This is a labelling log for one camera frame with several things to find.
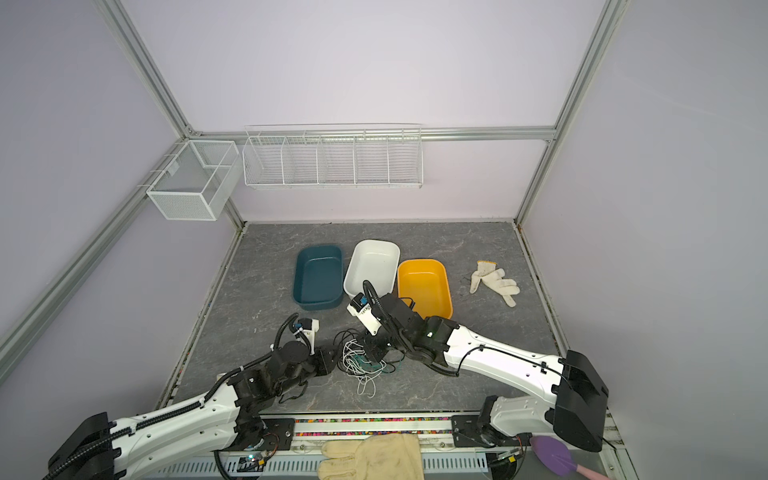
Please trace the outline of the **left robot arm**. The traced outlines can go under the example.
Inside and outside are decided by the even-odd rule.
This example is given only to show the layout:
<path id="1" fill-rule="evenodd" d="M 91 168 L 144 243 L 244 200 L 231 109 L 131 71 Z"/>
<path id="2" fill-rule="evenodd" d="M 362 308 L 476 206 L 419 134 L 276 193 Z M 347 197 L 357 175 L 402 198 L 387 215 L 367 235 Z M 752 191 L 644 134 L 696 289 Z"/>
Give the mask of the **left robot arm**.
<path id="1" fill-rule="evenodd" d="M 332 347 L 290 341 L 177 405 L 119 420 L 87 418 L 51 456 L 46 476 L 140 479 L 198 454 L 257 446 L 268 432 L 262 411 L 334 368 Z"/>

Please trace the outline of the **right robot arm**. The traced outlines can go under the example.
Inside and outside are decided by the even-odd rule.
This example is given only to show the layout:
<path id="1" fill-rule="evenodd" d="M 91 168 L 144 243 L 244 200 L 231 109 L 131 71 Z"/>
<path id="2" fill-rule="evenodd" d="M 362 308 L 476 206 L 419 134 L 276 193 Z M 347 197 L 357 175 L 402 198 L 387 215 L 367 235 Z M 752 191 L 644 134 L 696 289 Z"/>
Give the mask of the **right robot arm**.
<path id="1" fill-rule="evenodd" d="M 440 375 L 473 372 L 521 391 L 519 398 L 488 396 L 476 415 L 453 416 L 457 446 L 528 446 L 535 434 L 553 434 L 578 449 L 601 451 L 609 389 L 585 355 L 521 350 L 450 319 L 422 318 L 391 294 L 358 294 L 348 311 L 364 326 L 366 352 L 377 360 L 398 350 Z"/>

